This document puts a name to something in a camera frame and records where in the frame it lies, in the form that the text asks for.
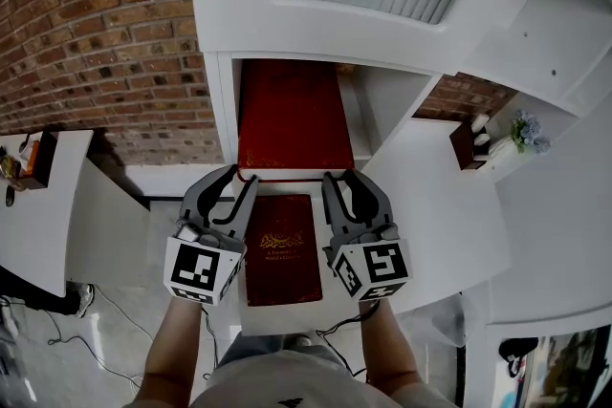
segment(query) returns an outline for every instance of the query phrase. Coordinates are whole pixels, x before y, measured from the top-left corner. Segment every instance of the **book cover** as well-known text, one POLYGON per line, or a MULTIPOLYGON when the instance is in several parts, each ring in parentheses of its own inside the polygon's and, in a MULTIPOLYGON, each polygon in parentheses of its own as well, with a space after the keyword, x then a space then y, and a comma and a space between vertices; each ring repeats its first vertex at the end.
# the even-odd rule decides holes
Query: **book cover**
POLYGON ((322 180, 355 167, 332 63, 245 60, 240 113, 243 180, 322 180))
POLYGON ((310 196, 257 196, 245 243, 249 306, 323 298, 310 196))

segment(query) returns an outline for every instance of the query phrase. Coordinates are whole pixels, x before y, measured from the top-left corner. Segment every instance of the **person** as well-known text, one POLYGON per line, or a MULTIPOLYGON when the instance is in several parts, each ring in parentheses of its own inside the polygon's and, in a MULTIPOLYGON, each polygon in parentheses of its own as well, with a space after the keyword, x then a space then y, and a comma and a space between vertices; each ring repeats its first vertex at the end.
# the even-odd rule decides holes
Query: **person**
MULTIPOLYGON (((331 350, 304 336, 239 334, 193 408, 450 408, 417 372, 389 302, 360 303, 368 383, 355 380, 331 350)), ((201 305, 172 298, 145 363, 142 386, 125 408, 189 406, 198 358, 201 305)))

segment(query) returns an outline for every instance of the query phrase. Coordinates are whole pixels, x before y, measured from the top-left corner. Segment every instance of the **red book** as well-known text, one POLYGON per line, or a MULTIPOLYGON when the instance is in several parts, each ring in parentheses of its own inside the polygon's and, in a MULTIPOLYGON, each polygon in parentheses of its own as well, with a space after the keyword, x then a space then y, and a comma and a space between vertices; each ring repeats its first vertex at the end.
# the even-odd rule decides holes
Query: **red book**
POLYGON ((245 60, 238 138, 240 177, 322 180, 354 168, 332 63, 245 60))
POLYGON ((323 298, 310 196, 257 196, 245 243, 249 306, 323 298))

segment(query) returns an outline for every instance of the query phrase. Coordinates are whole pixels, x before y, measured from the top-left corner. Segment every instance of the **leather book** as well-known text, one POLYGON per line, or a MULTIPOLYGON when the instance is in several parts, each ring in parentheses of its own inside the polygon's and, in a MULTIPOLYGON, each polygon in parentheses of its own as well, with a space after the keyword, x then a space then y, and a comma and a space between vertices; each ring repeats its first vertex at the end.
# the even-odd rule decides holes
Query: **leather book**
POLYGON ((333 63, 248 59, 241 93, 243 181, 316 181, 355 168, 333 63))
POLYGON ((249 306, 323 298, 310 196, 257 196, 245 243, 249 306))

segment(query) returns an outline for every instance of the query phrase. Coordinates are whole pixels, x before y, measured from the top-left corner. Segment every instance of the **white floor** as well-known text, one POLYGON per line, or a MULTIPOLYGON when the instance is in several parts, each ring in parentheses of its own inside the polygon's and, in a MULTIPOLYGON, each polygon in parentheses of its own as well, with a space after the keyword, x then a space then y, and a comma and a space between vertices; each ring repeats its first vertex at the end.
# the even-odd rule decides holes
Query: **white floor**
MULTIPOLYGON (((213 213, 227 216, 232 206, 233 203, 220 203, 213 213)), ((165 239, 174 230, 179 207, 179 203, 151 203, 145 286, 102 288, 104 294, 151 335, 158 330, 170 300, 162 281, 165 239)), ((221 307, 209 308, 208 311, 220 355, 223 355, 240 330, 236 291, 230 291, 221 307)), ((107 408, 122 406, 133 399, 130 382, 99 367, 79 340, 49 346, 47 340, 57 335, 47 313, 12 306, 11 314, 19 335, 15 345, 0 344, 12 349, 18 359, 20 376, 0 378, 0 405, 107 408)), ((52 315, 64 339, 82 335, 109 369, 128 377, 142 374, 151 343, 149 338, 98 292, 84 318, 52 315)), ((353 371, 364 367, 359 327, 340 330, 328 338, 345 356, 353 371)), ((442 344, 427 344, 417 338, 413 338, 411 344, 422 376, 448 399, 454 400, 456 350, 442 344)), ((203 374, 211 372, 212 359, 213 341, 203 321, 194 396, 206 389, 203 374)))

